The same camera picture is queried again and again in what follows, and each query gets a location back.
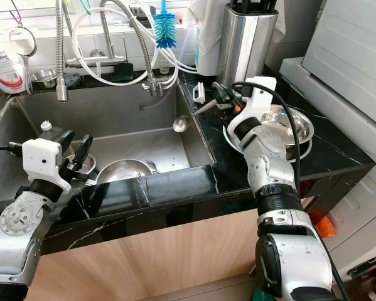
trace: silver faucet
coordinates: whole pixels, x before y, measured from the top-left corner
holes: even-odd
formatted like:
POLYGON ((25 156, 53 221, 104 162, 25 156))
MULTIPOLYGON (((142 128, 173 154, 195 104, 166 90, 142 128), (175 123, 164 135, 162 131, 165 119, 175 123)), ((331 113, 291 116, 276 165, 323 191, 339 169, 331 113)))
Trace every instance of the silver faucet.
MULTIPOLYGON (((148 82, 143 83, 143 89, 150 91, 151 96, 158 96, 163 94, 163 87, 161 82, 153 75, 151 69, 150 57, 146 42, 144 41, 142 31, 137 25, 137 21, 134 19, 133 14, 130 9, 122 3, 120 0, 101 0, 100 7, 104 7, 106 2, 111 1, 118 5, 126 14, 129 19, 130 24, 134 28, 137 38, 139 39, 141 48, 143 50, 144 62, 146 64, 146 69, 148 72, 148 82)), ((63 55, 63 17, 65 15, 65 21, 67 22, 68 30, 70 36, 72 36, 72 24, 70 22, 69 12, 65 0, 56 0, 56 9, 55 9, 55 19, 56 19, 56 97, 61 102, 68 101, 68 89, 65 85, 65 79, 63 77, 63 66, 64 66, 64 55, 63 55)), ((126 62, 126 59, 123 56, 116 56, 114 54, 114 46, 111 44, 110 34, 108 30, 107 20, 105 18, 105 13, 100 12, 101 23, 104 30, 105 43, 107 45, 108 57, 100 58, 85 58, 85 61, 88 66, 95 66, 97 60, 104 66, 113 66, 120 63, 126 62)), ((82 66, 76 59, 68 60, 67 65, 75 68, 81 68, 82 66)))

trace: metal spoon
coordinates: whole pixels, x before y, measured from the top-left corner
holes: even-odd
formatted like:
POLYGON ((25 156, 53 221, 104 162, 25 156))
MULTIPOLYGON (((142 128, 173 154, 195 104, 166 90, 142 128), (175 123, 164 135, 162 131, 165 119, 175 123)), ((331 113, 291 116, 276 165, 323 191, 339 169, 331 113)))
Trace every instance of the metal spoon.
POLYGON ((17 54, 23 59, 24 68, 24 84, 29 95, 33 94, 31 78, 29 72, 29 57, 33 56, 37 51, 37 41, 30 29, 24 26, 18 26, 9 33, 9 43, 17 54))
MULTIPOLYGON (((208 109, 214 107, 216 104, 217 104, 217 101, 213 99, 211 102, 206 103, 202 108, 200 108, 195 113, 193 113, 192 116, 199 115, 207 111, 208 109)), ((186 129, 188 128, 188 121, 189 121, 189 117, 186 115, 181 115, 175 118, 174 123, 173 123, 174 131, 177 133, 182 133, 186 131, 186 129)))

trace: white appliance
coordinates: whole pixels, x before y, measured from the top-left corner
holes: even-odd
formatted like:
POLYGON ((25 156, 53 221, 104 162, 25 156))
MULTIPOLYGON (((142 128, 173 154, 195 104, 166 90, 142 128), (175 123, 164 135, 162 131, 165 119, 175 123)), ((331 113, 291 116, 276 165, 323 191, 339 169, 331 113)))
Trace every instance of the white appliance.
MULTIPOLYGON (((376 0, 327 0, 304 58, 280 73, 376 162, 376 0)), ((376 166, 328 215, 325 240, 343 280, 376 256, 376 166)))

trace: stainless steel sink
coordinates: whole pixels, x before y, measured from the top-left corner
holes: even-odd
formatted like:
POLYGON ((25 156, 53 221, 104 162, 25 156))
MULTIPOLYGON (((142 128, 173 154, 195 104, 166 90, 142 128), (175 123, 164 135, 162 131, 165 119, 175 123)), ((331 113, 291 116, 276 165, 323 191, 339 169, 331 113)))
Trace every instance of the stainless steel sink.
MULTIPOLYGON (((72 90, 67 103, 58 102, 54 92, 25 95, 12 98, 1 112, 0 145, 37 138, 41 122, 49 120, 76 132, 73 149, 85 134, 94 137, 90 153, 98 170, 119 159, 153 161, 159 172, 212 163, 194 118, 186 132, 173 131, 179 115, 190 115, 179 86, 161 98, 150 97, 140 85, 72 90)), ((0 201, 13 198, 27 184, 21 159, 1 151, 0 201)))

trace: white cloth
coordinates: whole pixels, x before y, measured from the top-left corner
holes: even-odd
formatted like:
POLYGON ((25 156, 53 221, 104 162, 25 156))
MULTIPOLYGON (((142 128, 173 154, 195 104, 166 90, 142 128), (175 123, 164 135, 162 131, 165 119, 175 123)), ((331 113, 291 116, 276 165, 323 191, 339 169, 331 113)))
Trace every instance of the white cloth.
MULTIPOLYGON (((186 10, 185 23, 188 27, 199 25, 198 46, 202 54, 211 50, 221 38, 225 5, 229 0, 191 0, 186 10)), ((279 12, 272 43, 278 43, 286 32, 284 0, 277 0, 279 12)))

